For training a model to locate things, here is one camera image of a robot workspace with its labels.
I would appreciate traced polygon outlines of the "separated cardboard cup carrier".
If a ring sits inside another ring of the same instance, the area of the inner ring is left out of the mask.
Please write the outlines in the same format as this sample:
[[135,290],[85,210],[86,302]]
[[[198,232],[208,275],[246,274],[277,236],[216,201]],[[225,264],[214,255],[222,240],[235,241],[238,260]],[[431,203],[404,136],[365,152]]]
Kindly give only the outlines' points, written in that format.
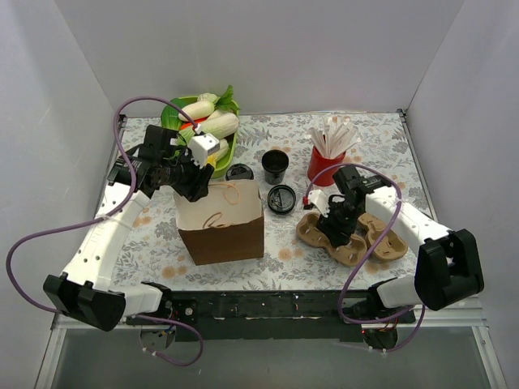
[[347,267],[357,266],[367,253],[364,238],[354,233],[345,246],[333,247],[326,235],[317,229],[318,219],[318,213],[306,214],[297,224],[298,238],[308,246],[325,250],[330,258]]

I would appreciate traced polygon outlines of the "brown paper takeout bag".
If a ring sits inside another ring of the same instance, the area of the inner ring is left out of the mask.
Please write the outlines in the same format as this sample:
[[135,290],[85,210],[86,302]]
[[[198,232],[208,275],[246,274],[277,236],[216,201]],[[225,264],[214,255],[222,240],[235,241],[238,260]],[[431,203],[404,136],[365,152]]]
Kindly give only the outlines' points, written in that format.
[[195,265],[264,256],[264,209],[256,180],[216,182],[191,203],[174,194],[176,225]]

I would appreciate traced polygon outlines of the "black coffee cup lid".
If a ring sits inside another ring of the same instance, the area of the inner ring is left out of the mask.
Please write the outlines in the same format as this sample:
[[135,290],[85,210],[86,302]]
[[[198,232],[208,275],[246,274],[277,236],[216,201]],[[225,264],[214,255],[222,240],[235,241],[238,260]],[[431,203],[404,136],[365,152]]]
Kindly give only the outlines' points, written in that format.
[[277,215],[286,215],[293,211],[296,204],[296,194],[294,190],[287,185],[276,185],[267,196],[267,204],[269,209]]

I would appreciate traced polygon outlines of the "black coffee cups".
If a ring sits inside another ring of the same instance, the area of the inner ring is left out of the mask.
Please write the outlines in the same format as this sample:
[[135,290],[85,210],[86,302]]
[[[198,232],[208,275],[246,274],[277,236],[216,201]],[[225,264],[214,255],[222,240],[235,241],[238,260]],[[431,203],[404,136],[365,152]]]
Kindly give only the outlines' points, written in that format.
[[261,164],[264,169],[264,179],[270,185],[281,184],[290,159],[282,150],[270,150],[263,154]]

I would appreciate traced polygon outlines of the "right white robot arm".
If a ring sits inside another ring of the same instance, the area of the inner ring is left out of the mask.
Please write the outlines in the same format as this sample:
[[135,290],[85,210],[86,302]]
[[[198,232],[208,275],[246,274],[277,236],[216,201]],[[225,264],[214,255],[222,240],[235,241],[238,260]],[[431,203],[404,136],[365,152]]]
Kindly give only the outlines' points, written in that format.
[[394,232],[416,255],[414,274],[373,284],[365,301],[356,306],[357,318],[349,323],[383,323],[416,305],[438,311],[483,291],[483,271],[477,242],[466,229],[454,231],[441,225],[403,200],[401,189],[376,171],[359,173],[361,165],[338,164],[332,178],[338,194],[327,196],[309,188],[305,206],[320,213],[317,228],[332,246],[349,243],[358,218],[365,212],[386,226],[364,254],[368,259],[383,239]]

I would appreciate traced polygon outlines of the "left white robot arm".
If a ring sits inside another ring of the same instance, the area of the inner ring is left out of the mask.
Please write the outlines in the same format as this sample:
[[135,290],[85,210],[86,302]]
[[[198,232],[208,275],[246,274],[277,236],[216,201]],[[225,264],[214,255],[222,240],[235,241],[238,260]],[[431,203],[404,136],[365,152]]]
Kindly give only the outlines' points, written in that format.
[[110,331],[125,317],[145,313],[166,323],[172,304],[164,287],[141,284],[122,291],[111,288],[111,276],[136,218],[163,186],[190,202],[208,195],[214,172],[209,157],[219,140],[199,132],[178,144],[177,131],[150,125],[142,144],[122,152],[109,171],[97,223],[92,225],[61,275],[48,276],[43,290],[56,309],[70,318]]

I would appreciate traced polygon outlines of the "orange carrot toy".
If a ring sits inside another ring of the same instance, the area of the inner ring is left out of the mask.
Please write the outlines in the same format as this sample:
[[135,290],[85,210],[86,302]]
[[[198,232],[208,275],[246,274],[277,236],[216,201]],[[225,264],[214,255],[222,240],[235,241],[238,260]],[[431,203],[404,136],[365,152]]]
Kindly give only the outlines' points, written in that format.
[[[197,120],[195,120],[195,123],[198,124],[198,123],[204,122],[204,121],[207,120],[207,118],[208,118],[208,117],[201,118],[201,119],[197,119]],[[185,122],[184,124],[182,124],[182,125],[179,127],[179,130],[184,130],[184,129],[190,127],[190,126],[191,126],[191,123],[190,123],[190,122]]]

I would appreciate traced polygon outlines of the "cardboard cup carrier tray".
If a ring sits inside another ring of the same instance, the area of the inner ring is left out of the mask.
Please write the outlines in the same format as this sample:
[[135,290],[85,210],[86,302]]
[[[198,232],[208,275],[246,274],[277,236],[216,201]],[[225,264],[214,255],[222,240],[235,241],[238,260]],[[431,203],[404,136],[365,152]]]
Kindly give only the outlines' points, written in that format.
[[[367,247],[370,248],[386,229],[386,224],[369,213],[363,213],[358,218],[358,226],[362,230]],[[372,255],[383,263],[402,259],[408,252],[408,245],[392,230],[383,237]]]

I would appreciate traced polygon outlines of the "large napa cabbage toy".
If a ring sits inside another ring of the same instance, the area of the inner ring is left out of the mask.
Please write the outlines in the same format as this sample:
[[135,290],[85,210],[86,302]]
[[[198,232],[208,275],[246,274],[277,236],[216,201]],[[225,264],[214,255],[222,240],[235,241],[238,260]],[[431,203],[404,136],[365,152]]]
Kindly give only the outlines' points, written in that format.
[[239,120],[234,113],[225,113],[201,122],[202,131],[217,139],[224,139],[238,130]]

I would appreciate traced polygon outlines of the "red straw holder cup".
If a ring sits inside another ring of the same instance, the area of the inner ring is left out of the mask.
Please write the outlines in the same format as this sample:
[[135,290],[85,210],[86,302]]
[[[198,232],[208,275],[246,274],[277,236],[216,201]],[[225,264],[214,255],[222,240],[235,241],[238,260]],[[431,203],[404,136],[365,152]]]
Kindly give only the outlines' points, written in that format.
[[333,174],[338,170],[338,167],[333,168],[334,165],[339,165],[345,158],[343,152],[334,159],[327,159],[321,156],[316,147],[312,148],[311,159],[307,170],[307,176],[310,180],[313,180],[316,176],[317,179],[314,181],[316,186],[331,186],[334,184]]

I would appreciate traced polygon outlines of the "white radish toy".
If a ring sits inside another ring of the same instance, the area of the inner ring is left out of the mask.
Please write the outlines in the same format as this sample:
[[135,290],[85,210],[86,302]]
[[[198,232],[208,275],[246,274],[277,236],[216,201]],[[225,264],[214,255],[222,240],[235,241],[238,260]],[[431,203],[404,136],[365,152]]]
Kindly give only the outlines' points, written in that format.
[[206,118],[210,116],[215,110],[215,105],[208,100],[198,100],[194,103],[186,105],[182,108],[182,113],[178,114],[178,118],[182,122],[188,122]]

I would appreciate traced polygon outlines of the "floral table mat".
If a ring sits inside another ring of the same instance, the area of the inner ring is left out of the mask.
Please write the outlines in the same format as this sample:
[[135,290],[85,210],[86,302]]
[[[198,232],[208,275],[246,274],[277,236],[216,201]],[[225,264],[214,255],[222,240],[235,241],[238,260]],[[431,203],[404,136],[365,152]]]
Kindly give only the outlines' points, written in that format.
[[[312,143],[308,131],[321,127],[322,113],[243,115],[240,118],[234,162],[248,165],[256,180],[262,181],[263,154],[271,149],[285,152],[289,159],[284,182],[303,197]],[[390,177],[404,198],[420,211],[431,214],[427,193],[415,164],[403,120],[396,113],[352,113],[350,123],[358,142],[345,156],[346,162],[367,166]],[[175,223],[174,194],[168,187],[157,191],[151,203],[135,221],[115,263],[112,282],[133,286],[143,281],[163,284],[173,290],[305,290],[340,289],[351,280],[365,289],[381,280],[414,273],[412,253],[391,263],[370,260],[356,275],[312,248],[296,235],[303,208],[279,216],[264,213],[264,256],[236,262],[198,266],[194,264]]]

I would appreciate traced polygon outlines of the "white wrapped straws bundle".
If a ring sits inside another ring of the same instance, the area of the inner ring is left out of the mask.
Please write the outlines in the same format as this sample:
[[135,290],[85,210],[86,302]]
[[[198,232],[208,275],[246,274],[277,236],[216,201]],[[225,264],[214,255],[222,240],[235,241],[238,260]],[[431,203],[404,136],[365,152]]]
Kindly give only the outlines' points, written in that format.
[[323,158],[330,160],[345,154],[361,141],[351,116],[322,117],[322,126],[312,127],[307,138]]

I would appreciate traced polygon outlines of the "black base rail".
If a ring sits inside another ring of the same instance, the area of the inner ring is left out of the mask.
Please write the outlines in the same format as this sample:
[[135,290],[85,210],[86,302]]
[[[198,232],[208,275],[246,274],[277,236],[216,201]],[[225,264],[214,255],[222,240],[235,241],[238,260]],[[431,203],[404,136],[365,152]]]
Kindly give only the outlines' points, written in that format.
[[342,321],[338,290],[169,291],[152,320],[128,318],[130,325],[159,326],[168,318],[196,329],[204,340],[330,339],[363,342],[358,324]]

